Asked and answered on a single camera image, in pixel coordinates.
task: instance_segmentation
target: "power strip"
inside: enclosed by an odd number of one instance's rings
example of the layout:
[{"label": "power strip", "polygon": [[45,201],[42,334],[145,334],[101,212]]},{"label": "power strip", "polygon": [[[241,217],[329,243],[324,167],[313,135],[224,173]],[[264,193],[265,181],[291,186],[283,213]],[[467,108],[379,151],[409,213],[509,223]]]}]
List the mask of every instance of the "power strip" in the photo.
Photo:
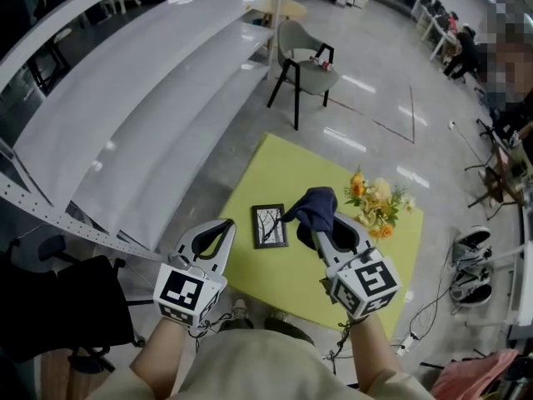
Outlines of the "power strip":
[{"label": "power strip", "polygon": [[403,356],[405,353],[408,353],[414,341],[419,341],[419,338],[414,332],[410,332],[409,335],[402,339],[400,345],[396,348],[396,355]]}]

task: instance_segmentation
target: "gray chair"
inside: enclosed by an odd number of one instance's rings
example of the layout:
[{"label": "gray chair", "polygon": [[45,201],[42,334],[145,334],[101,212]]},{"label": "gray chair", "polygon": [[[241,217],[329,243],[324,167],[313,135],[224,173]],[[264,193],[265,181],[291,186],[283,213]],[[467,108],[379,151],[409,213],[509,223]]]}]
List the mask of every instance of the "gray chair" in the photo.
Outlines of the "gray chair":
[{"label": "gray chair", "polygon": [[289,53],[294,49],[310,49],[316,51],[315,56],[318,58],[327,49],[330,53],[329,62],[333,63],[334,49],[310,36],[298,22],[290,20],[283,21],[280,24],[277,41],[277,61],[280,63],[283,71],[266,106],[271,107],[276,98],[277,91],[284,80],[294,84],[296,86],[294,97],[294,128],[298,130],[300,91],[302,90],[310,95],[324,93],[324,102],[322,105],[326,107],[330,88],[339,79],[339,75],[334,70],[327,71],[317,66],[311,60],[294,61],[290,58]]}]

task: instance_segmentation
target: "white shelf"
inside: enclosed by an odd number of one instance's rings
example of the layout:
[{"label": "white shelf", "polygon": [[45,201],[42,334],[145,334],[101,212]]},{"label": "white shelf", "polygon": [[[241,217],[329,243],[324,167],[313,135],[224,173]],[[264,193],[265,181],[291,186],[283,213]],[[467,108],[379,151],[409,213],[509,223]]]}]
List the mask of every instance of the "white shelf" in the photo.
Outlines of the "white shelf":
[{"label": "white shelf", "polygon": [[111,235],[150,171],[273,30],[235,21],[166,76],[115,132],[72,200]]},{"label": "white shelf", "polygon": [[167,0],[118,30],[57,85],[15,151],[58,211],[141,100],[195,49],[263,1]]},{"label": "white shelf", "polygon": [[67,0],[39,20],[0,62],[0,91],[47,40],[100,1],[102,0]]},{"label": "white shelf", "polygon": [[156,165],[121,229],[154,250],[194,177],[268,67],[248,61],[203,108]]}]

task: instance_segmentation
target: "framed picture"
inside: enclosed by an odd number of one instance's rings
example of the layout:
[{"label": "framed picture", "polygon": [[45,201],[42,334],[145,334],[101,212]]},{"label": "framed picture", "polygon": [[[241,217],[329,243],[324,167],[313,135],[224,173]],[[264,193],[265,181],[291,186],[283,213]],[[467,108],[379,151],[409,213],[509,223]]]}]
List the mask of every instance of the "framed picture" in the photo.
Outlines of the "framed picture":
[{"label": "framed picture", "polygon": [[288,246],[282,204],[252,206],[253,241],[255,249],[283,248]]}]

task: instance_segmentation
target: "yellow-green table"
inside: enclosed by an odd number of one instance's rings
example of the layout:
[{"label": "yellow-green table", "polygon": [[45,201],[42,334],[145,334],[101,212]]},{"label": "yellow-green table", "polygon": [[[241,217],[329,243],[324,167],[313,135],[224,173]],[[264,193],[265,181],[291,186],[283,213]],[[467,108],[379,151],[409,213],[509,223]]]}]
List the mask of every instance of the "yellow-green table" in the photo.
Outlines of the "yellow-green table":
[{"label": "yellow-green table", "polygon": [[[298,221],[286,225],[288,247],[254,249],[251,207],[283,203],[285,211],[310,187],[332,187],[339,212],[356,215],[346,205],[344,188],[352,173],[297,145],[266,135],[239,185],[222,210],[221,218],[237,224],[237,235],[224,275],[229,285],[299,318],[339,330],[346,322],[344,308],[332,305],[319,280],[326,266],[316,252],[296,237]],[[421,237],[423,212],[400,211],[394,235],[376,246],[396,265],[403,288],[388,307],[378,312],[388,337],[392,335],[411,282]]]}]

